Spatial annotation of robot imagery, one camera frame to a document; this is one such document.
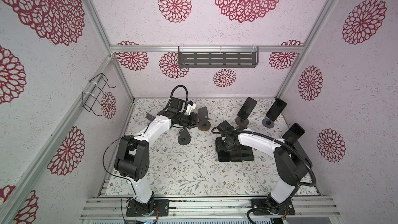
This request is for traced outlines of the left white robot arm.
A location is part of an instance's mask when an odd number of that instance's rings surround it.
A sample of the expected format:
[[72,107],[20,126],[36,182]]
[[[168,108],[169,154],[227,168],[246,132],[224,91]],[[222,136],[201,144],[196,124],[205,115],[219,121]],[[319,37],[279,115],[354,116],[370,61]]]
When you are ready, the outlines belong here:
[[153,120],[135,135],[125,135],[119,141],[115,159],[115,170],[132,184],[135,201],[148,204],[153,198],[146,174],[150,165],[150,147],[165,132],[177,125],[179,131],[178,143],[187,145],[191,141],[190,128],[198,126],[198,117],[194,113],[196,104],[170,97],[166,107]]

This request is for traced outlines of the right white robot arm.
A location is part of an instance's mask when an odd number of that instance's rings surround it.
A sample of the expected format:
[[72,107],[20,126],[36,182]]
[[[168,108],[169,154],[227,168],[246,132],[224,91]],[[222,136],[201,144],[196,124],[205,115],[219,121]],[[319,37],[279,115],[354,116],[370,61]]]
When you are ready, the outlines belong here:
[[216,138],[220,162],[253,161],[253,149],[274,158],[279,179],[267,197],[267,207],[280,207],[288,203],[301,186],[316,185],[313,164],[297,139],[275,139],[249,128],[235,128],[227,121],[211,132],[221,135]]

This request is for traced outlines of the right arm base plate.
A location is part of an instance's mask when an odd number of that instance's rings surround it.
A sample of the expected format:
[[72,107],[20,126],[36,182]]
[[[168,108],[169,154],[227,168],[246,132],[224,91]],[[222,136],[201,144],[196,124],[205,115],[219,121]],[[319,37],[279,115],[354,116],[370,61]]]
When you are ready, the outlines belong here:
[[271,198],[251,199],[251,208],[255,216],[260,215],[295,215],[295,209],[291,199],[277,203]]

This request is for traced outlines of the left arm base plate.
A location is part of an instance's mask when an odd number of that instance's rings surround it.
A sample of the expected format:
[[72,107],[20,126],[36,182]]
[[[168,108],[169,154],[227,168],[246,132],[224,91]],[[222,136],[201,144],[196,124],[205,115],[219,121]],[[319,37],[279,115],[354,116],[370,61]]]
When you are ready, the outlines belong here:
[[170,200],[151,199],[148,203],[130,200],[127,206],[127,217],[164,217],[169,215]]

